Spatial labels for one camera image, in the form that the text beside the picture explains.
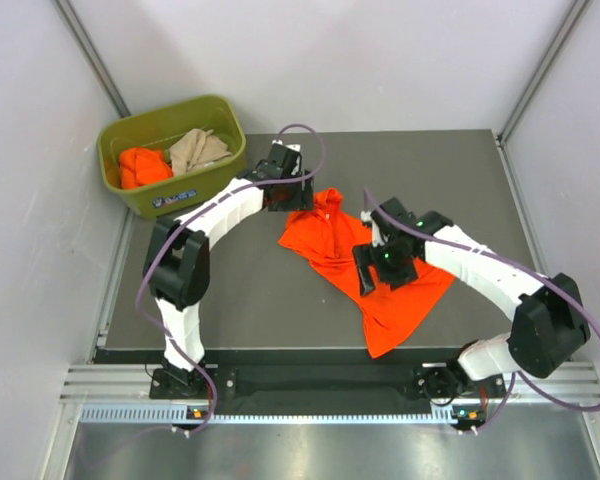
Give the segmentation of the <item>orange t-shirt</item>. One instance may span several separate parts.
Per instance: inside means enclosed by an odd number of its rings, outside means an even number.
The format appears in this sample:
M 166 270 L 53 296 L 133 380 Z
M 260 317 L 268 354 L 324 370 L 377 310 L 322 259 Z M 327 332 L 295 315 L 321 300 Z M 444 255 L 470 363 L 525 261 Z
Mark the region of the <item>orange t-shirt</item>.
M 418 278 L 396 290 L 378 282 L 362 296 L 353 247 L 371 241 L 361 220 L 341 210 L 342 194 L 328 188 L 314 195 L 314 208 L 288 215 L 279 244 L 299 256 L 359 307 L 367 350 L 378 358 L 408 339 L 445 295 L 454 277 L 421 260 Z

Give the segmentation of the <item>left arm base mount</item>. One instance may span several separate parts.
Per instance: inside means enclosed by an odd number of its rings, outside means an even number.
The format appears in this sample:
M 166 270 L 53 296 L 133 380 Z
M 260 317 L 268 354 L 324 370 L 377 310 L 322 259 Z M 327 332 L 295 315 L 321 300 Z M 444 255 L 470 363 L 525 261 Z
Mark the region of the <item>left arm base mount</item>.
M 149 398 L 153 400 L 211 401 L 209 382 L 197 370 L 185 370 L 165 363 L 151 373 Z

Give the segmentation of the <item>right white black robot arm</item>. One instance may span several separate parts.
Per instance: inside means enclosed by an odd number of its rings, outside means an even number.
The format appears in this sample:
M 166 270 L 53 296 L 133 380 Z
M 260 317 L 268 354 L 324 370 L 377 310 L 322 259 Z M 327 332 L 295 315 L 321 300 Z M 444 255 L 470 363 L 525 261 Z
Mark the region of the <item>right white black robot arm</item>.
M 454 393 L 470 395 L 484 379 L 517 371 L 546 378 L 589 341 L 570 277 L 549 279 L 501 262 L 435 211 L 415 217 L 378 208 L 362 212 L 361 220 L 371 231 L 370 242 L 353 249 L 361 295 L 378 282 L 391 289 L 414 282 L 415 263 L 422 260 L 480 293 L 510 320 L 510 332 L 474 341 L 448 361 L 446 380 Z

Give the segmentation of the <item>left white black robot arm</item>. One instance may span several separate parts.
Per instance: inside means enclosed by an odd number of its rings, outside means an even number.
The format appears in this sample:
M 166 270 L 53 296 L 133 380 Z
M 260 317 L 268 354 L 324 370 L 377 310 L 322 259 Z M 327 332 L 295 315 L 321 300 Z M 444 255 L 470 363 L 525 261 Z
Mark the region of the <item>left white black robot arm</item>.
M 247 169 L 195 210 L 155 222 L 138 296 L 150 293 L 157 305 L 159 315 L 145 317 L 164 335 L 163 364 L 183 395 L 200 394 L 207 382 L 199 310 L 210 284 L 211 250 L 263 210 L 307 210 L 313 176 L 310 170 Z

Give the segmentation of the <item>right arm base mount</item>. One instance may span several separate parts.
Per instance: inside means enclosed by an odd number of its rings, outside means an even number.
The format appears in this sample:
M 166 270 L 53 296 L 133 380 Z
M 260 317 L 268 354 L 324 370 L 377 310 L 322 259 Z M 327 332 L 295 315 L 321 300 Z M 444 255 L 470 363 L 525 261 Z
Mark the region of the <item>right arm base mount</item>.
M 457 366 L 446 363 L 420 364 L 414 368 L 413 374 L 417 393 L 438 406 L 460 400 L 501 399 L 506 393 L 502 376 L 470 380 Z

